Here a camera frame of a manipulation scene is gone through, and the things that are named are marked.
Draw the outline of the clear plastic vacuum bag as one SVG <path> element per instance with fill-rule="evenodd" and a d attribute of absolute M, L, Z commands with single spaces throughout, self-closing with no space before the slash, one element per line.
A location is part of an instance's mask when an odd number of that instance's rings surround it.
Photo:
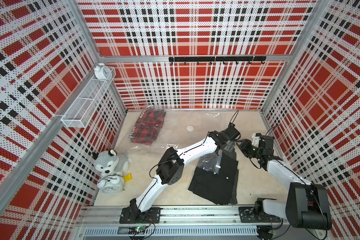
<path fill-rule="evenodd" d="M 127 152 L 133 163 L 133 171 L 155 175 L 154 167 L 160 161 L 168 148 L 181 149 L 193 145 L 206 137 L 212 131 L 222 131 L 229 123 L 234 122 L 236 111 L 222 110 L 165 110 L 164 125 L 151 146 L 131 143 L 129 134 L 141 112 L 132 111 L 127 114 L 123 126 L 124 134 L 120 137 L 118 147 Z"/>

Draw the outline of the red black plaid shirt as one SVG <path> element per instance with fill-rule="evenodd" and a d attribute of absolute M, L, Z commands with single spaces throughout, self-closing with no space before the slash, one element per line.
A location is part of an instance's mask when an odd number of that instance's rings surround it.
<path fill-rule="evenodd" d="M 129 134 L 131 143 L 151 146 L 164 125 L 165 117 L 165 110 L 143 110 Z"/>

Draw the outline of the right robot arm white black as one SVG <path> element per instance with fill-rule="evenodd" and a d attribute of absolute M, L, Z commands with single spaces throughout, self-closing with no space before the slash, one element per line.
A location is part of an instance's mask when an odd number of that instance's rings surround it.
<path fill-rule="evenodd" d="M 282 158 L 274 156 L 272 137 L 257 134 L 254 137 L 254 143 L 248 139 L 239 140 L 238 148 L 248 159 L 258 161 L 258 169 L 273 175 L 288 190 L 285 203 L 258 198 L 254 215 L 259 220 L 275 216 L 287 220 L 294 228 L 329 231 L 332 216 L 326 188 L 299 176 L 286 166 Z"/>

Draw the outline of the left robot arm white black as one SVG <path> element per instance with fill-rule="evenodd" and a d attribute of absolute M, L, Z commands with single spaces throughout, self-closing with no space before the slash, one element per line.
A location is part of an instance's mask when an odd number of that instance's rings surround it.
<path fill-rule="evenodd" d="M 156 167 L 156 175 L 152 177 L 151 183 L 138 197 L 130 201 L 129 209 L 138 218 L 141 213 L 147 212 L 162 191 L 179 181 L 182 177 L 184 167 L 192 161 L 211 153 L 216 153 L 226 146 L 228 142 L 234 142 L 241 136 L 233 123 L 221 131 L 207 133 L 201 141 L 182 149 L 168 148 Z"/>

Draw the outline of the yellow small block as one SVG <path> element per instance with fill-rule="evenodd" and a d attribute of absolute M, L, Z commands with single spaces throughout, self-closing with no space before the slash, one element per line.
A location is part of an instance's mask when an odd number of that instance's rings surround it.
<path fill-rule="evenodd" d="M 128 182 L 132 180 L 132 175 L 131 174 L 127 174 L 126 176 L 124 176 L 124 181 Z"/>

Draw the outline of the grey husky plush toy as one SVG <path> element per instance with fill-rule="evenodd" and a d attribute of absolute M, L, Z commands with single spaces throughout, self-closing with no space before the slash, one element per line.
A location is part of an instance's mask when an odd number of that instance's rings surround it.
<path fill-rule="evenodd" d="M 112 175 L 124 176 L 130 164 L 130 158 L 124 154 L 117 153 L 110 149 L 101 153 L 92 153 L 94 159 L 94 167 L 100 172 L 101 178 Z"/>

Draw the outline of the white alarm clock on floor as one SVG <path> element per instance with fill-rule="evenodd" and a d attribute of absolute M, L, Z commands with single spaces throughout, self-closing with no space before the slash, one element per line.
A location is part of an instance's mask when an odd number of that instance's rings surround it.
<path fill-rule="evenodd" d="M 115 195 L 123 191 L 125 179 L 119 175 L 102 178 L 97 183 L 99 190 L 106 195 Z"/>

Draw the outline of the white alarm clock on shelf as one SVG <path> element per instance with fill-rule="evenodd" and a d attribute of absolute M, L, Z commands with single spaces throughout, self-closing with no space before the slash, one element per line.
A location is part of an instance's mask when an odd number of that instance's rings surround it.
<path fill-rule="evenodd" d="M 94 67 L 94 73 L 98 80 L 108 80 L 112 76 L 112 70 L 104 63 L 98 63 L 98 65 Z"/>

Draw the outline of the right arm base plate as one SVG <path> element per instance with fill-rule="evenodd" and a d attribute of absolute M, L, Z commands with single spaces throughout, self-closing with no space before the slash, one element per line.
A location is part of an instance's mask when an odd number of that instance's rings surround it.
<path fill-rule="evenodd" d="M 239 207 L 239 217 L 241 223 L 281 223 L 279 217 L 265 213 L 256 214 L 254 207 Z"/>

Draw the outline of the black hook rail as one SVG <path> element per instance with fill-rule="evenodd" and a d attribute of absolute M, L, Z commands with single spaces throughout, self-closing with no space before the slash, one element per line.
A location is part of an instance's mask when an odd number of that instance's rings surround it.
<path fill-rule="evenodd" d="M 170 63 L 201 63 L 201 62 L 265 62 L 266 56 L 242 56 L 242 57 L 169 57 Z"/>

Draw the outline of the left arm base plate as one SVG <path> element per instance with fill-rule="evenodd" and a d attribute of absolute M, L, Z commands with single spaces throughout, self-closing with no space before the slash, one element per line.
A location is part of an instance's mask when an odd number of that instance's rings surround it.
<path fill-rule="evenodd" d="M 131 207 L 123 208 L 120 216 L 120 224 L 158 224 L 160 222 L 162 208 L 150 208 L 146 212 L 132 210 Z"/>

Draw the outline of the aluminium mounting rail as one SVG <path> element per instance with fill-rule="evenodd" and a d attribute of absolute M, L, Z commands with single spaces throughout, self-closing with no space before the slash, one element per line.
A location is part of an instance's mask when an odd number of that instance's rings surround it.
<path fill-rule="evenodd" d="M 205 205 L 205 206 L 155 206 L 162 208 L 157 226 L 186 225 L 274 225 L 281 223 L 241 223 L 239 207 L 253 205 Z M 84 207 L 79 214 L 77 226 L 106 227 L 121 226 L 120 216 L 123 206 Z"/>

